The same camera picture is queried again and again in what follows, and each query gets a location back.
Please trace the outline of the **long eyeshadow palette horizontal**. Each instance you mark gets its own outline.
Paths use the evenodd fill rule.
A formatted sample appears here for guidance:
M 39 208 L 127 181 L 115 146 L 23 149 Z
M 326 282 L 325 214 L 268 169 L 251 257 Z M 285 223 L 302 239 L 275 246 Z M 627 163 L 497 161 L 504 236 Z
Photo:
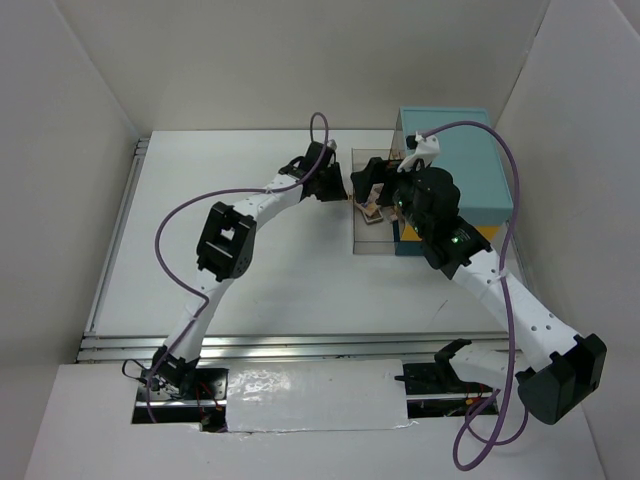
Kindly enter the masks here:
M 360 204 L 357 204 L 356 208 L 361 213 L 366 225 L 374 225 L 384 220 L 384 217 L 378 208 L 369 209 Z

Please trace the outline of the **clear lowest wide drawer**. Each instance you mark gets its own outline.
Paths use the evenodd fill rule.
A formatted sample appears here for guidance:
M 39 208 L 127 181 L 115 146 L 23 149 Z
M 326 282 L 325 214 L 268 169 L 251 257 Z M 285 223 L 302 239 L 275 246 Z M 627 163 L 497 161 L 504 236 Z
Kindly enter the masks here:
M 388 149 L 358 149 L 351 150 L 351 172 L 363 170 L 368 161 L 373 157 L 387 160 Z M 352 208 L 352 237 L 353 253 L 355 255 L 386 255 L 394 256 L 396 241 L 394 240 L 394 224 L 390 213 L 380 213 L 371 221 L 358 206 L 353 197 Z

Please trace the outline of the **colourful small eyeshadow palette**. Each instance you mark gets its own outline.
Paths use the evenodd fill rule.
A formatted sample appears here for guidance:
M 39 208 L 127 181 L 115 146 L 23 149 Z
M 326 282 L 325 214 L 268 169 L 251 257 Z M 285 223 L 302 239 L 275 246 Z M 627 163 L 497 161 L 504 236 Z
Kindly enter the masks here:
M 383 185 L 382 184 L 374 184 L 366 201 L 363 203 L 365 208 L 376 208 L 377 201 L 382 192 Z

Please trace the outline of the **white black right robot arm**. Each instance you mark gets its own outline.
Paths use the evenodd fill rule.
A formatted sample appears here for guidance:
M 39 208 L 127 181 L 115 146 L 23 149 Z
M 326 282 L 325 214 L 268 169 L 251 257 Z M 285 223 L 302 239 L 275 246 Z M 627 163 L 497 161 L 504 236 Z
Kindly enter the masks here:
M 399 210 L 418 234 L 428 264 L 470 292 L 509 334 L 524 360 L 458 339 L 435 356 L 435 379 L 446 391 L 467 382 L 505 390 L 517 383 L 525 409 L 556 424 L 600 384 L 607 348 L 583 336 L 548 310 L 507 268 L 486 238 L 459 214 L 460 191 L 452 175 L 423 160 L 409 169 L 379 157 L 351 176 L 354 198 L 364 202 L 380 186 L 377 202 Z

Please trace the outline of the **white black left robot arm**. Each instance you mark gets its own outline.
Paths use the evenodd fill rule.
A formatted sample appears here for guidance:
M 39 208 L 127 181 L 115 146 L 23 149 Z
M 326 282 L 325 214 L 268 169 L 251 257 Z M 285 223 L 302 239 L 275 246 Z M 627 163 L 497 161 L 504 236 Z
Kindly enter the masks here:
M 230 204 L 217 202 L 211 206 L 196 245 L 197 273 L 193 285 L 170 271 L 160 251 L 162 233 L 177 213 L 218 194 L 203 194 L 176 207 L 161 221 L 156 231 L 154 251 L 158 263 L 191 298 L 186 302 L 176 327 L 154 354 L 151 366 L 138 378 L 145 386 L 147 399 L 151 398 L 153 391 L 162 389 L 176 399 L 193 394 L 197 377 L 195 370 L 206 332 L 226 291 L 248 271 L 260 228 L 308 197 L 324 202 L 347 198 L 336 160 L 335 142 L 311 142 L 305 155 L 280 168 L 266 186 L 241 192 L 248 197 Z

